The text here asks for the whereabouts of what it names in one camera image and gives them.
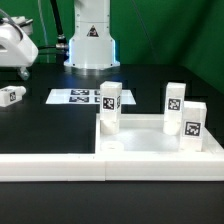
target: warning label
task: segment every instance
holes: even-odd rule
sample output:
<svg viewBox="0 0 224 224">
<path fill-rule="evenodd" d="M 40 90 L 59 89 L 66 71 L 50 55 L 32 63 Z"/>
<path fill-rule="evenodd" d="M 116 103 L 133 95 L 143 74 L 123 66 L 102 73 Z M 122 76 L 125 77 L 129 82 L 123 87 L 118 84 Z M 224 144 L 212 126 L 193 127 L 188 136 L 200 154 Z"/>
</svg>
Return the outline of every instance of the warning label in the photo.
<svg viewBox="0 0 224 224">
<path fill-rule="evenodd" d="M 87 37 L 99 37 L 95 26 L 92 26 L 89 33 L 87 34 Z"/>
</svg>

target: black table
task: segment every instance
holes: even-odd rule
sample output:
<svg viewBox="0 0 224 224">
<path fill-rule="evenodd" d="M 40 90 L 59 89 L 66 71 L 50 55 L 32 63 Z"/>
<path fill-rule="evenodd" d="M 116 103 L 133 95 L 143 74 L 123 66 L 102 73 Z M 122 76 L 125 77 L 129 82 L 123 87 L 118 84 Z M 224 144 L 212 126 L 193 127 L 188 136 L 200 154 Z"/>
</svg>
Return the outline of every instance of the black table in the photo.
<svg viewBox="0 0 224 224">
<path fill-rule="evenodd" d="M 105 71 L 35 65 L 23 82 L 0 72 L 0 87 L 23 85 L 23 101 L 0 108 L 0 153 L 94 153 L 98 105 L 47 105 L 51 89 L 98 89 L 120 81 L 137 105 L 122 113 L 159 114 L 168 81 L 187 84 L 186 100 L 206 102 L 206 127 L 224 146 L 224 96 L 176 66 L 122 65 Z M 224 223 L 223 182 L 0 183 L 0 223 Z"/>
<path fill-rule="evenodd" d="M 162 114 L 168 81 L 187 84 L 185 100 L 206 102 L 206 127 L 224 146 L 224 95 L 183 67 L 122 65 L 104 71 L 35 65 L 26 82 L 16 73 L 1 73 L 0 87 L 23 85 L 23 101 L 0 108 L 0 153 L 94 153 L 95 117 L 99 105 L 45 104 L 51 89 L 99 89 L 104 81 L 119 81 L 130 89 L 137 105 L 122 113 Z"/>
</svg>

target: green background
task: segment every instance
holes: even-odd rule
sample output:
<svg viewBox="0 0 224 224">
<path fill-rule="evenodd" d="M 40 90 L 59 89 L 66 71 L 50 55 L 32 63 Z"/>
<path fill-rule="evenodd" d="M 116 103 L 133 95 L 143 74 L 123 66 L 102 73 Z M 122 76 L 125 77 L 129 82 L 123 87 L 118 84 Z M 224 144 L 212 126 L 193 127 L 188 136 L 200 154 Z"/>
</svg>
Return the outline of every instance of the green background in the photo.
<svg viewBox="0 0 224 224">
<path fill-rule="evenodd" d="M 75 31 L 74 0 L 58 0 L 64 33 Z M 121 64 L 183 65 L 224 93 L 223 0 L 111 0 L 111 36 Z M 50 0 L 42 0 L 48 43 L 56 43 Z M 45 45 L 38 0 L 0 0 L 10 16 L 33 18 L 31 39 Z M 39 56 L 37 62 L 48 62 Z"/>
</svg>

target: white platform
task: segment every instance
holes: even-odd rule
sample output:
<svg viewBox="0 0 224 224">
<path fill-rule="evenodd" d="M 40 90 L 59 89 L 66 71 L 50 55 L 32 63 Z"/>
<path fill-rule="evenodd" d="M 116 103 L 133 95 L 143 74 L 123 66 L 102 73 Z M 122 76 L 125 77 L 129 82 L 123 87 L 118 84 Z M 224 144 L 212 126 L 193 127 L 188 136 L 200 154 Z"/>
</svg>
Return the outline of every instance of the white platform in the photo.
<svg viewBox="0 0 224 224">
<path fill-rule="evenodd" d="M 179 136 L 163 133 L 163 115 L 122 114 L 118 135 L 100 134 L 96 156 L 106 180 L 224 180 L 224 150 L 204 129 L 202 152 L 178 151 Z"/>
<path fill-rule="evenodd" d="M 2 154 L 0 181 L 224 180 L 224 150 L 206 129 L 203 152 L 185 153 L 163 134 L 163 115 L 122 114 L 115 136 L 99 124 L 95 154 Z"/>
</svg>

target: white cube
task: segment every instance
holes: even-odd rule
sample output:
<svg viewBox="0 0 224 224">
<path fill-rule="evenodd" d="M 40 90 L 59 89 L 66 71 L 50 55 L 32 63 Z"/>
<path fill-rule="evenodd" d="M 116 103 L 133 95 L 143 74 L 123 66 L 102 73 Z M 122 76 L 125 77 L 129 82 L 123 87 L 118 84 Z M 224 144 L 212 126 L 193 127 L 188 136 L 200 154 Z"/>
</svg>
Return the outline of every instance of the white cube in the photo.
<svg viewBox="0 0 224 224">
<path fill-rule="evenodd" d="M 180 133 L 186 84 L 169 82 L 166 88 L 163 132 Z"/>
<path fill-rule="evenodd" d="M 100 126 L 104 134 L 119 131 L 122 83 L 104 82 L 100 85 Z"/>
<path fill-rule="evenodd" d="M 202 150 L 206 114 L 207 108 L 205 103 L 184 102 L 180 133 L 180 150 L 196 152 Z"/>
<path fill-rule="evenodd" d="M 7 86 L 0 89 L 0 106 L 6 107 L 22 100 L 22 96 L 26 93 L 23 86 Z"/>
</svg>

